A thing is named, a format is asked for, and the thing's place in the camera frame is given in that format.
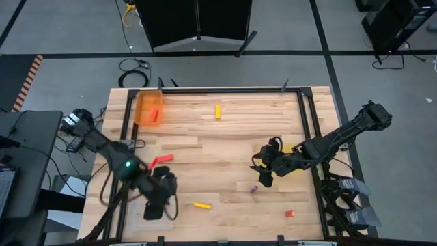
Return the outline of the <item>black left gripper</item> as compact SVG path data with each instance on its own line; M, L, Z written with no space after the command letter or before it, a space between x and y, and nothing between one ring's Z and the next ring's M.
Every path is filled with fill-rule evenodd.
M137 188L148 203L143 218L146 221L161 219L169 198L176 194L177 177L167 166L156 167L153 172L144 172L137 178Z

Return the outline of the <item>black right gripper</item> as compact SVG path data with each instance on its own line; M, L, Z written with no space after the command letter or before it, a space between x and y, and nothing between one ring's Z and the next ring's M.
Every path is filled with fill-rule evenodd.
M299 154L276 152L264 158L258 153L251 157L251 166L253 170L259 171L259 182L267 188L270 188L273 183L272 172L277 176L283 177L290 172L298 169L306 170L309 168L309 163L305 162Z

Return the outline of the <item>clear plastic bin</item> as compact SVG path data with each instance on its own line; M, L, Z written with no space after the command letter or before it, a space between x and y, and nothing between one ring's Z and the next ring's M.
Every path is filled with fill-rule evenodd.
M152 230L170 230L174 227L175 221L170 220L165 213L158 220L145 220L144 212L147 200L139 197L128 203L127 225L126 227L133 232L145 232Z

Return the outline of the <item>white box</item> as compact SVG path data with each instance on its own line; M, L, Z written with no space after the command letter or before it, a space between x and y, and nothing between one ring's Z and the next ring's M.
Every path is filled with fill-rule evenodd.
M85 188L88 181L78 176L56 176L51 191L55 201L50 205L47 219L61 226L79 230L85 205Z

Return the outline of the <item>grey blue bag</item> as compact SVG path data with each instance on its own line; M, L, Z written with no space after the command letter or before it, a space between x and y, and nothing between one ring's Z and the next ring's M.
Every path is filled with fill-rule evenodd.
M346 178L339 180L339 186L342 189L348 189L352 192L359 192L363 195L370 195L371 189L362 181L356 178Z
M368 206L356 210L346 211L344 217L346 221L354 227L375 226L380 227L381 222L373 207Z

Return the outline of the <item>black power strip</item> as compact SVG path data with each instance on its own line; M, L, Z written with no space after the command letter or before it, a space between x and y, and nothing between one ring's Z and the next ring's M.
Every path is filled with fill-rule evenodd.
M75 137L66 147L66 152L77 153L84 145L84 140L80 137Z

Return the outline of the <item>orange translucent plastic bin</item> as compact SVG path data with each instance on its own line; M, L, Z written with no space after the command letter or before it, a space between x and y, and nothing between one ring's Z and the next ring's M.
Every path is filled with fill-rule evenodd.
M159 110L156 123L148 122L150 111ZM164 98L161 90L141 90L137 93L134 123L142 127L158 127L164 118Z

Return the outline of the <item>dark grey desk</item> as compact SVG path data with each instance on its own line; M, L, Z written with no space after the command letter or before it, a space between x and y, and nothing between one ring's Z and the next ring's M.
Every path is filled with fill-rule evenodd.
M12 157L10 165L18 169L4 210L5 219L34 213L62 116L61 111L0 113L0 136L20 143L18 148L0 150L0 158Z

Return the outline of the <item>black partition panel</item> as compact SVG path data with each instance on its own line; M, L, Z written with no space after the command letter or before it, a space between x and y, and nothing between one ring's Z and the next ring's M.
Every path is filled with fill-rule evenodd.
M253 0L132 0L152 49L189 38L241 40L239 58L257 35Z

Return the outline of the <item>black mat with striped edge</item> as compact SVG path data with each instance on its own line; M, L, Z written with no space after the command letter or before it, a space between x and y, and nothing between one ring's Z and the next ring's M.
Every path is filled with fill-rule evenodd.
M42 55L0 55L0 113L22 109L43 59Z

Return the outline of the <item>black equipment cabinet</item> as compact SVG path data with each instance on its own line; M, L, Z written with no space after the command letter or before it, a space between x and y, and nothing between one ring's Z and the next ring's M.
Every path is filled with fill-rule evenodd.
M377 52L396 51L434 13L437 0L355 0L361 25Z

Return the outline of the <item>black table frame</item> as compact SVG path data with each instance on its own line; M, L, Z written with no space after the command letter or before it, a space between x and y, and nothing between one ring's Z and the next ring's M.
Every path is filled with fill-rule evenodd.
M130 231L128 203L115 216L124 242L198 243L220 241L261 243L279 239L321 239L320 197L316 171L297 171L261 187L250 169L251 157L274 136L294 145L320 134L312 91L292 87L167 88L164 118L158 127L134 123L138 90L110 93L103 131L111 139L145 142L136 153L146 162L172 154L171 171L178 192L170 211L178 218L170 230ZM215 119L215 105L221 119ZM258 186L255 193L250 190ZM212 205L197 208L193 203ZM295 216L286 218L285 212Z

